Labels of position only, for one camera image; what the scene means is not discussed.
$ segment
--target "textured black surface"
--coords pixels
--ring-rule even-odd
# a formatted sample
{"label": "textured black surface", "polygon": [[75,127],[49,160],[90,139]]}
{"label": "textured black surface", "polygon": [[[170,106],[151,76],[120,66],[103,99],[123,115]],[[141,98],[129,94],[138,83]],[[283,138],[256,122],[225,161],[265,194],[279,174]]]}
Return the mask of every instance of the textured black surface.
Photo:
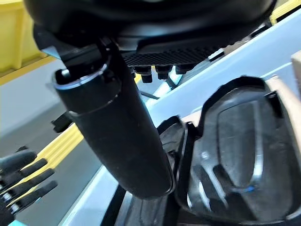
{"label": "textured black surface", "polygon": [[134,52],[122,54],[122,56],[128,66],[179,65],[199,63],[218,49],[218,47],[206,49],[187,48],[149,54],[138,54]]}
{"label": "textured black surface", "polygon": [[[203,107],[199,124],[202,137],[195,142],[191,162],[191,210],[199,217],[225,222],[252,221],[255,225],[281,221],[293,213],[298,216],[300,153],[294,148],[285,108],[277,95],[268,94],[269,90],[260,83],[241,83],[241,87],[230,84],[232,91],[220,99],[214,94],[210,104]],[[227,87],[224,85],[216,93],[221,94]],[[234,192],[232,187],[247,187],[254,174],[259,173],[255,167],[258,149],[263,153],[258,183],[250,190]],[[199,182],[210,207],[200,196]]]}

